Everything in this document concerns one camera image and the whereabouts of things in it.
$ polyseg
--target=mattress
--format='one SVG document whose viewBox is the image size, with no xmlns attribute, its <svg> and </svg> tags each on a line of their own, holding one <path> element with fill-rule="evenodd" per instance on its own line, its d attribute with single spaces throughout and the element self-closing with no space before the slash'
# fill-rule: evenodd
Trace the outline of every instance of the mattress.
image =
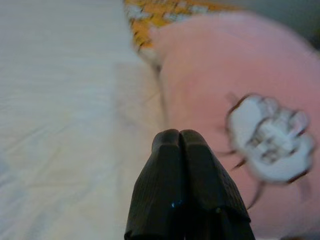
<svg viewBox="0 0 320 240">
<path fill-rule="evenodd" d="M 0 2 L 0 239 L 123 239 L 164 129 L 121 0 Z"/>
</svg>

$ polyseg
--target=white bed sheet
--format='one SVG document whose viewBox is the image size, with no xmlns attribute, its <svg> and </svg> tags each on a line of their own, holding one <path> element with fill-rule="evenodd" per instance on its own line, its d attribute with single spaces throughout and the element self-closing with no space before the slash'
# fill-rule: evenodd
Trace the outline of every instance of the white bed sheet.
<svg viewBox="0 0 320 240">
<path fill-rule="evenodd" d="M 0 1 L 0 239 L 121 240 L 164 129 L 122 0 Z"/>
</svg>

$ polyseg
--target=black object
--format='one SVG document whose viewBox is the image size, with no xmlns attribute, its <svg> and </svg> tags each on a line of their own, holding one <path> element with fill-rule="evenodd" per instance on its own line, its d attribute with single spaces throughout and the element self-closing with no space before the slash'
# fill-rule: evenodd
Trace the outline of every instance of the black object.
<svg viewBox="0 0 320 240">
<path fill-rule="evenodd" d="M 254 240 L 234 181 L 203 137 L 171 129 L 153 140 L 132 194 L 125 240 Z"/>
</svg>

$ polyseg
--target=yellow patterned fabric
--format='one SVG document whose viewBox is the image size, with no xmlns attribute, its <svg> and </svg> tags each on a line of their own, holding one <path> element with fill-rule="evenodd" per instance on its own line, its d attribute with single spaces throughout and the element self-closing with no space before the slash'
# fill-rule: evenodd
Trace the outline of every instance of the yellow patterned fabric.
<svg viewBox="0 0 320 240">
<path fill-rule="evenodd" d="M 239 10 L 239 7 L 201 0 L 124 0 L 124 6 L 134 46 L 139 50 L 152 47 L 148 36 L 150 26 L 162 27 L 197 14 Z"/>
</svg>

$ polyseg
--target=pink pillow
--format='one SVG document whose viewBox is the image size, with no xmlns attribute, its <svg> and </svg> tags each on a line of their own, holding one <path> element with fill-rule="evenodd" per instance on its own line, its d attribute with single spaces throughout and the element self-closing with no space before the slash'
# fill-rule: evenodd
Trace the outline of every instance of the pink pillow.
<svg viewBox="0 0 320 240">
<path fill-rule="evenodd" d="M 284 26 L 247 12 L 196 16 L 151 35 L 170 127 L 205 137 L 245 204 L 254 203 L 255 235 L 320 233 L 316 52 Z M 235 154 L 219 154 L 228 151 Z"/>
</svg>

